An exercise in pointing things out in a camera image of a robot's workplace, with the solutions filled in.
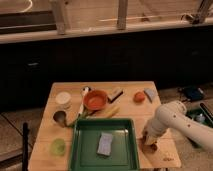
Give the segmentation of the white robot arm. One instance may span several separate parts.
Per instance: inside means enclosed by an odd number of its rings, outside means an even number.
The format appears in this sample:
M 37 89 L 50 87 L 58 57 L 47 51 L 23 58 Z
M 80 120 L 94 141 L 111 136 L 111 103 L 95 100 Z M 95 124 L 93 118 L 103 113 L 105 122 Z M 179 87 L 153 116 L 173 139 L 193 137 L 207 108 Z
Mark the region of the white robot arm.
M 145 145 L 154 144 L 168 128 L 173 128 L 213 152 L 213 128 L 193 121 L 186 112 L 186 106 L 178 100 L 158 106 L 144 127 Z

